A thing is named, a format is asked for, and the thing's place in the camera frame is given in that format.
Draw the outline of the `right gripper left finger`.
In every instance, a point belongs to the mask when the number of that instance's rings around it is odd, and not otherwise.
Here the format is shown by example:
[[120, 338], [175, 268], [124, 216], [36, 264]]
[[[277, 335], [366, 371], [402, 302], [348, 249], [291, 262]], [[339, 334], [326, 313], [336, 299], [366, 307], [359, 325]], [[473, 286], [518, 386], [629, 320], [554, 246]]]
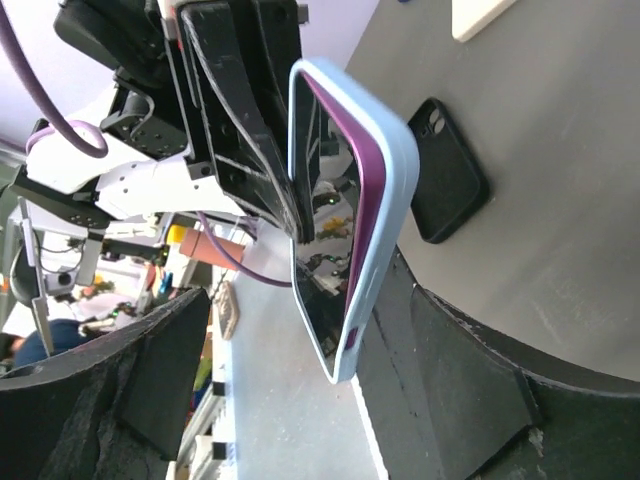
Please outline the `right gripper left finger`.
[[210, 312], [191, 289], [141, 320], [1, 378], [4, 479], [162, 479]]

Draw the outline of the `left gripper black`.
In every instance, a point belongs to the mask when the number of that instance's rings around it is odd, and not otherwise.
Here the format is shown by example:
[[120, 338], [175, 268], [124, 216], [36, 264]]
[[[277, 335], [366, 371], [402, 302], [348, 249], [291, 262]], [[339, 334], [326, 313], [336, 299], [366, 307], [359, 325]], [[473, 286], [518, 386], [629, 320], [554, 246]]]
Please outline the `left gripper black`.
[[[289, 72], [301, 57], [298, 3], [185, 1], [177, 25], [220, 188], [295, 235], [287, 135]], [[154, 160], [194, 158], [157, 1], [61, 1], [54, 30], [114, 73], [102, 132]]]

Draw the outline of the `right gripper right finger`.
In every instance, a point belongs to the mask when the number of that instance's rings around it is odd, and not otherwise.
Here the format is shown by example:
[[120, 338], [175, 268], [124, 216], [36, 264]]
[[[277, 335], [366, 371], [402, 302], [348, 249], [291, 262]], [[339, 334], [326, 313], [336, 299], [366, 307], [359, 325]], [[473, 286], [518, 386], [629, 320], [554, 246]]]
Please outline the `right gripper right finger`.
[[543, 353], [421, 288], [395, 253], [357, 376], [392, 479], [635, 479], [639, 385]]

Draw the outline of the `purple edged black phone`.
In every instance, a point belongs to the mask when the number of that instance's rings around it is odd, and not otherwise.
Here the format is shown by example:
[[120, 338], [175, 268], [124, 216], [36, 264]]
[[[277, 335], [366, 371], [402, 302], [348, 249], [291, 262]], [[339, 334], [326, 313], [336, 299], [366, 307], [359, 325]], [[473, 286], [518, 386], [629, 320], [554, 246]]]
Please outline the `purple edged black phone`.
[[349, 307], [386, 183], [369, 132], [306, 72], [294, 80], [294, 180], [303, 230], [293, 248], [295, 291], [321, 365], [337, 375]]

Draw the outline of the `light blue phone case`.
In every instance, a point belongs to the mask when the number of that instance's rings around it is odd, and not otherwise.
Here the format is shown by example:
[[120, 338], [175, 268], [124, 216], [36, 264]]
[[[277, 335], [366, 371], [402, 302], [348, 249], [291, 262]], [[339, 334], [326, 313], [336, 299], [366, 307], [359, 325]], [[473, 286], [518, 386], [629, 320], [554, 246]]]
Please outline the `light blue phone case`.
[[[342, 340], [340, 356], [336, 361], [337, 375], [329, 378], [321, 365], [319, 355], [312, 342], [299, 298], [295, 291], [293, 248], [300, 240], [303, 230], [301, 215], [301, 189], [294, 180], [295, 87], [299, 72], [306, 72], [333, 96], [369, 132], [383, 156], [386, 183], [376, 217], [375, 227], [363, 259], [362, 269], [355, 286], [347, 313], [348, 325], [357, 333], [352, 344]], [[372, 313], [374, 303], [384, 280], [401, 227], [408, 212], [419, 177], [420, 160], [416, 140], [407, 124], [383, 102], [367, 91], [350, 75], [331, 61], [319, 57], [298, 60], [289, 74], [289, 119], [288, 119], [288, 176], [298, 201], [301, 224], [291, 236], [291, 280], [297, 306], [309, 333], [320, 365], [329, 382], [337, 384], [350, 380], [356, 371], [362, 336]]]

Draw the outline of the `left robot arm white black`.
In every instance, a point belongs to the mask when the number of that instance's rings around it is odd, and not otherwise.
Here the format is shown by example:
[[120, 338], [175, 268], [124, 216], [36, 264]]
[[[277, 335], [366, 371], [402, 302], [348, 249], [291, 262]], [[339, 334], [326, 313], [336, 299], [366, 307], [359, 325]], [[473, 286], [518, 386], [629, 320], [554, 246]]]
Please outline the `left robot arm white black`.
[[12, 190], [97, 232], [156, 212], [259, 217], [290, 236], [309, 211], [287, 174], [294, 1], [65, 1], [54, 28], [110, 68], [116, 94], [87, 156], [37, 129]]

